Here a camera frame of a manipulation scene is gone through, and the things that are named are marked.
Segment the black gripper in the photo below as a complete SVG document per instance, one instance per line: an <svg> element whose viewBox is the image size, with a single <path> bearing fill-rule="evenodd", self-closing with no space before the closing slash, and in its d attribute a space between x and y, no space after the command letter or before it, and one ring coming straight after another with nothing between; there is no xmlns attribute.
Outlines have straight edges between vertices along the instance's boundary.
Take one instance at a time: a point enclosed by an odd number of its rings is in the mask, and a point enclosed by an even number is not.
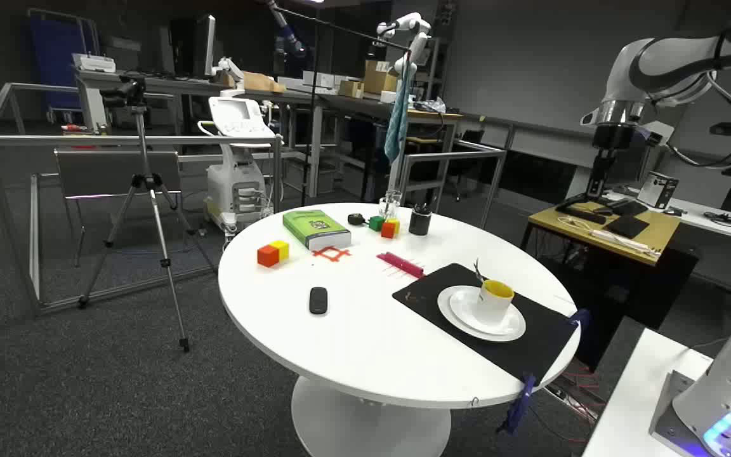
<svg viewBox="0 0 731 457"><path fill-rule="evenodd" d="M591 145L598 158L591 165L590 192L599 198L612 186L624 186L637 175L634 126L599 125Z"/></svg>

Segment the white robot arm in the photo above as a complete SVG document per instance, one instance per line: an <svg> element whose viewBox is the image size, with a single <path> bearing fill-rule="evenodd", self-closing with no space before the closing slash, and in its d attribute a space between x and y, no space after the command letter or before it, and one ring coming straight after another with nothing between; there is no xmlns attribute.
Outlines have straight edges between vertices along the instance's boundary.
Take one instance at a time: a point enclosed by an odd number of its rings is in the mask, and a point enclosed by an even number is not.
<svg viewBox="0 0 731 457"><path fill-rule="evenodd" d="M627 42L609 69L601 102L582 117L582 125L594 130L591 145L598 146L587 196L605 196L609 167L623 150L667 146L675 158L698 167L698 159L670 141L672 130L664 122L645 122L642 112L648 104L691 104L708 88L716 88L731 104L731 93L716 81L723 69L731 69L731 29ZM731 167L731 153L712 159L708 167Z"/></svg>

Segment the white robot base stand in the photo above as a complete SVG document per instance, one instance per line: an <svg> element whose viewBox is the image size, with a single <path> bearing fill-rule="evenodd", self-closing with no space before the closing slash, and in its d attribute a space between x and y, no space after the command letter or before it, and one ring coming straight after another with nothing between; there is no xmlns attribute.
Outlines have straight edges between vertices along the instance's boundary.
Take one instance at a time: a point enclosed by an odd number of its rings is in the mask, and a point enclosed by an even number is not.
<svg viewBox="0 0 731 457"><path fill-rule="evenodd" d="M645 329L584 457L731 457L731 338L707 357Z"/></svg>

